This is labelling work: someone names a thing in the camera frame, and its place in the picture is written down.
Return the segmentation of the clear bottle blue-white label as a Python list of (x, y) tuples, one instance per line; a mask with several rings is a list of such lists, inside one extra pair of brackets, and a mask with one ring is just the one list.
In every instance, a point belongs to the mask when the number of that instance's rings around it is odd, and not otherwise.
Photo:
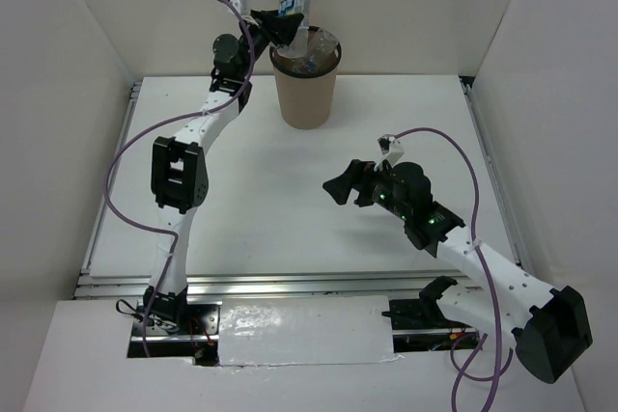
[(303, 15), (291, 44), (279, 49), (281, 56), (288, 59), (298, 59), (305, 55), (310, 26), (310, 4), (311, 0), (279, 0), (278, 12), (280, 16)]

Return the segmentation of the clear unlabelled plastic bottle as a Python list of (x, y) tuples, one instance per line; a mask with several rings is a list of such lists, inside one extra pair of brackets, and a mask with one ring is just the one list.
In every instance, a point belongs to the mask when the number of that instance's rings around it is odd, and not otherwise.
[(308, 42), (307, 52), (303, 58), (313, 60), (319, 66), (319, 70), (327, 62), (338, 44), (339, 41), (332, 33), (320, 28)]

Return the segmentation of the small bottle blue cap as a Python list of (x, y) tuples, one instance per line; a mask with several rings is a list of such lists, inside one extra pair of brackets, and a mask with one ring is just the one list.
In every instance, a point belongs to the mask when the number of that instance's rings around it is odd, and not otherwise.
[(291, 71), (297, 74), (315, 74), (319, 66), (311, 59), (298, 58), (291, 61)]

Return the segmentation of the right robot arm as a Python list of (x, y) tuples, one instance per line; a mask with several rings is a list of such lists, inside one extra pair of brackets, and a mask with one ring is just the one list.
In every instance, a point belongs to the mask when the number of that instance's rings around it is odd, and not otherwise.
[(458, 321), (483, 332), (501, 329), (503, 343), (537, 379), (553, 384), (593, 340), (582, 295), (543, 282), (472, 236), (462, 218), (435, 201), (423, 169), (354, 159), (323, 184), (339, 206), (352, 191), (359, 207), (381, 206), (401, 219), (412, 245), (459, 269), (479, 286), (438, 278), (421, 296), (420, 315), (431, 326)]

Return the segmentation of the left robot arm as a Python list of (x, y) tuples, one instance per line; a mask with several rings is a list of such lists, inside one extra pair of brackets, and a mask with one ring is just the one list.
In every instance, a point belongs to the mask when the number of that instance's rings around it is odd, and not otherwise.
[(303, 14), (280, 16), (253, 11), (248, 36), (218, 36), (212, 45), (213, 69), (206, 102), (171, 137), (154, 140), (151, 190), (159, 224), (166, 231), (157, 239), (154, 271), (143, 296), (144, 308), (165, 332), (181, 332), (189, 322), (186, 258), (191, 225), (209, 191), (206, 154), (223, 129), (246, 106), (252, 59), (272, 46), (292, 43), (306, 26)]

